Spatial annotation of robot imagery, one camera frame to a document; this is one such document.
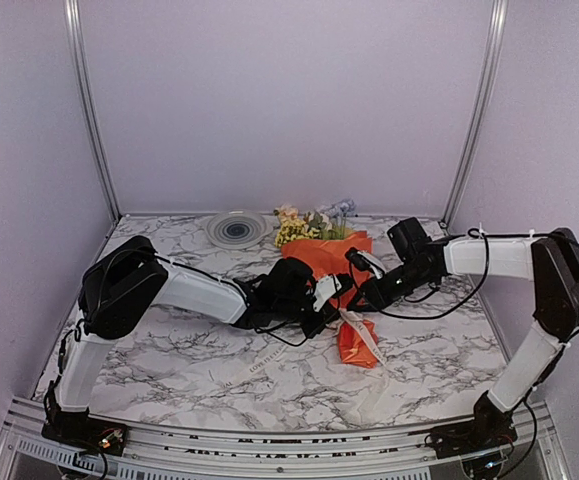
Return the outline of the cream ribbon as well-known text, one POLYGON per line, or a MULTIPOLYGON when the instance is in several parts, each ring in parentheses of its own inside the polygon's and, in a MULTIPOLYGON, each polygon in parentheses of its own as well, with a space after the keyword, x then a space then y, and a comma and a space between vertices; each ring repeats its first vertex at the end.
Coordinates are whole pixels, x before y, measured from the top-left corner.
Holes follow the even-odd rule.
POLYGON ((271 344, 235 375, 220 380, 218 385, 225 389, 234 388, 295 352, 327 354, 331 350, 336 354, 336 364, 355 365, 368 369, 382 364, 387 369, 386 356, 378 346, 375 323, 366 315, 356 312, 342 309, 340 313, 341 319, 334 322, 335 329, 332 333, 326 333, 323 340, 306 339, 303 343, 291 345, 283 342, 271 344))

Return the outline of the yellow daisy fake bunch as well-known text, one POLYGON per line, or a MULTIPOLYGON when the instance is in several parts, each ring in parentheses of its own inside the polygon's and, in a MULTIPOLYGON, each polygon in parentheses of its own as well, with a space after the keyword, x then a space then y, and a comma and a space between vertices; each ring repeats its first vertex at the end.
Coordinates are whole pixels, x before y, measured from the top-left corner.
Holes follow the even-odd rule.
POLYGON ((279 216, 279 230, 275 236, 274 245, 281 248, 283 245, 300 239, 315 239, 320 231, 312 228, 303 218, 279 216))

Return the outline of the green leafy fake stem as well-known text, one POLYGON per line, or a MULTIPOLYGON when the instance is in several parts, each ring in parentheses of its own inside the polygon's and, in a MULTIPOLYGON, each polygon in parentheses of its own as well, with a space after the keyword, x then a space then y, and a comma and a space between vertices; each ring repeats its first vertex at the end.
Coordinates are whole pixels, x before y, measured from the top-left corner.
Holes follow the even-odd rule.
POLYGON ((321 212, 308 212, 304 217, 307 233, 319 240, 344 240, 355 232, 348 224, 347 212, 334 212, 331 216, 321 212))

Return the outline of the pink rose fake stem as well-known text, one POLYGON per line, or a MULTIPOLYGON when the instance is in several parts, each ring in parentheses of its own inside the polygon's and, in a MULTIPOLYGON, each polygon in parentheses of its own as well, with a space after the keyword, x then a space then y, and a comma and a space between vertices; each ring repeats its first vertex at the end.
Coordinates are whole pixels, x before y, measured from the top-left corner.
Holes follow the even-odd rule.
POLYGON ((274 210, 274 215, 280 222, 293 221, 299 218, 299 210, 290 204, 284 204, 274 210))

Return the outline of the blue fake flower stem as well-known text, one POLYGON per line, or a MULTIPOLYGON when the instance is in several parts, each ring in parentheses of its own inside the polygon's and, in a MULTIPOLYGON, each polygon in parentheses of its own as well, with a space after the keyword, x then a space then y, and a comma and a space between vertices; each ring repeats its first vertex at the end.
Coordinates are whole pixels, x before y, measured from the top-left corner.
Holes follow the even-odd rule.
POLYGON ((351 198, 346 198, 335 202, 329 206, 322 206, 318 209, 322 216, 328 217, 331 221, 343 220, 356 216, 356 203, 351 198))

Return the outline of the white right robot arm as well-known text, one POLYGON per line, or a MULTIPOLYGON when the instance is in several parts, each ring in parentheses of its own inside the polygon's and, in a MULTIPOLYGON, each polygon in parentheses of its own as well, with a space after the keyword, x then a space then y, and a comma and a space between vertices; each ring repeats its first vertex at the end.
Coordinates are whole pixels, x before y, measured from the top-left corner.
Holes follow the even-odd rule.
POLYGON ((566 227, 551 232, 491 234, 473 229, 466 235, 433 240, 414 217, 387 232, 401 264, 358 286, 356 310, 385 313, 389 306, 426 284, 449 277, 478 277, 475 291, 508 333, 523 314, 531 321, 516 335, 517 348, 496 383, 474 408, 464 438, 484 448, 503 431, 502 415, 511 413, 550 375, 568 345, 579 335, 579 241, 566 227))

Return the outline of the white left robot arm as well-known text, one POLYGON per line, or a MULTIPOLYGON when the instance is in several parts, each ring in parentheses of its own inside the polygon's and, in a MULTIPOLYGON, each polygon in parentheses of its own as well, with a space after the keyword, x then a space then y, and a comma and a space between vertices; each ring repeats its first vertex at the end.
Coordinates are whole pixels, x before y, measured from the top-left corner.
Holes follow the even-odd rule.
POLYGON ((47 392, 58 411, 55 426, 75 445, 94 438, 86 413, 96 378, 111 347, 128 336, 153 305, 172 306, 234 328, 271 334, 296 323, 305 337, 320 333, 336 316, 331 300, 342 295, 334 275, 316 278, 293 257, 278 260, 252 280, 225 280, 157 254, 136 235, 84 274, 73 336, 61 347, 58 378, 47 392))

